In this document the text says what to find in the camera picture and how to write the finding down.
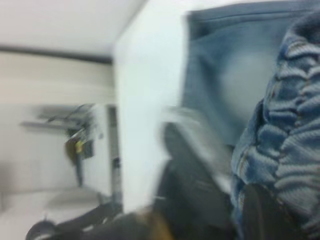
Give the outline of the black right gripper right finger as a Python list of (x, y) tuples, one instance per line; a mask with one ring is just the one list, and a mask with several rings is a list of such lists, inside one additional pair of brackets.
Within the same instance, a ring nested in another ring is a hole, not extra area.
[(276, 198), (259, 184), (245, 187), (242, 209), (245, 240), (307, 240)]

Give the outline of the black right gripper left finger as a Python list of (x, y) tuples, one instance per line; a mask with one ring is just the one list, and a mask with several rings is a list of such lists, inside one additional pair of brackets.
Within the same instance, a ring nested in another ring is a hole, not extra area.
[(176, 240), (231, 240), (231, 202), (192, 150), (178, 127), (168, 123), (164, 144), (169, 152), (156, 192), (156, 212)]

